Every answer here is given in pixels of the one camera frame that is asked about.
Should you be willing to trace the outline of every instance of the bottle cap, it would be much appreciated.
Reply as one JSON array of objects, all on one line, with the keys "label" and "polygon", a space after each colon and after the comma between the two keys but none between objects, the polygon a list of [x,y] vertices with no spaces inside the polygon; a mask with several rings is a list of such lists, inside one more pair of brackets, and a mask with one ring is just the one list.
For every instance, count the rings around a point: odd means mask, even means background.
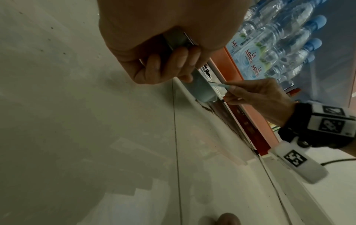
[{"label": "bottle cap", "polygon": [[305,43],[305,45],[312,45],[314,50],[320,48],[322,44],[323,42],[319,38],[310,39],[307,43]]},{"label": "bottle cap", "polygon": [[326,24],[326,21],[327,21],[327,19],[323,15],[319,15],[319,16],[316,16],[311,19],[311,22],[314,22],[317,24],[317,26],[318,26],[317,30],[322,28]]},{"label": "bottle cap", "polygon": [[314,55],[314,54],[308,55],[308,57],[307,57],[308,63],[311,63],[311,62],[314,61],[314,60],[315,60],[315,55]]}]

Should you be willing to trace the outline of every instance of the hand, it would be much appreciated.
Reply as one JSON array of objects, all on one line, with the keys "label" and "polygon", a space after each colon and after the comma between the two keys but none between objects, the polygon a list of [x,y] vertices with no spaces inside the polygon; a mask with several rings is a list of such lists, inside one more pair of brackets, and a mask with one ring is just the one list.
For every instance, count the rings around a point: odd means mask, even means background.
[{"label": "hand", "polygon": [[292,116],[296,102],[282,90],[275,79],[227,82],[232,85],[224,100],[230,105],[252,105],[271,123],[283,127]]},{"label": "hand", "polygon": [[[157,84],[173,77],[192,81],[215,50],[237,31],[250,0],[98,0],[100,32],[134,82]],[[162,33],[180,27],[199,46],[169,53]]]}]

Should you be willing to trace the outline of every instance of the floor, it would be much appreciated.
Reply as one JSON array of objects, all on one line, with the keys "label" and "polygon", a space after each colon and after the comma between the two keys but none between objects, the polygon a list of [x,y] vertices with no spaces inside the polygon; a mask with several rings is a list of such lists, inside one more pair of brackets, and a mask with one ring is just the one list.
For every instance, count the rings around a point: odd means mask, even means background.
[{"label": "floor", "polygon": [[0,224],[287,224],[251,149],[179,81],[131,82],[97,23],[0,2]]}]

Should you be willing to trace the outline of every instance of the person's left hand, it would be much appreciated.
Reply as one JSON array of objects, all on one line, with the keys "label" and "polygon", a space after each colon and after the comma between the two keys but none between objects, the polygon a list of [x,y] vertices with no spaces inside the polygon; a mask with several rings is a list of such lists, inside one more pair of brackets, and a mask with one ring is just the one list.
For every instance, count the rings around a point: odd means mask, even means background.
[{"label": "person's left hand", "polygon": [[[237,31],[250,0],[98,0],[100,32],[134,82],[157,84],[173,77],[191,82],[215,50]],[[169,53],[162,33],[179,27],[199,46]]]}]

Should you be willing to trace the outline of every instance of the orange shelf edge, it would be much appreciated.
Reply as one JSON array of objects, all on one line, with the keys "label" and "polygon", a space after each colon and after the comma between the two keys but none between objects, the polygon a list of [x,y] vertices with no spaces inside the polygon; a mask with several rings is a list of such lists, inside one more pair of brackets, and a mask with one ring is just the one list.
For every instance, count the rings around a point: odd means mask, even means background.
[{"label": "orange shelf edge", "polygon": [[[211,60],[214,62],[226,81],[243,80],[240,71],[238,70],[236,64],[234,63],[232,57],[225,47],[214,52],[211,56]],[[269,146],[272,148],[277,146],[279,141],[264,117],[261,116],[261,114],[257,112],[252,106],[245,105],[243,108],[248,114],[252,123],[265,138]]]}]

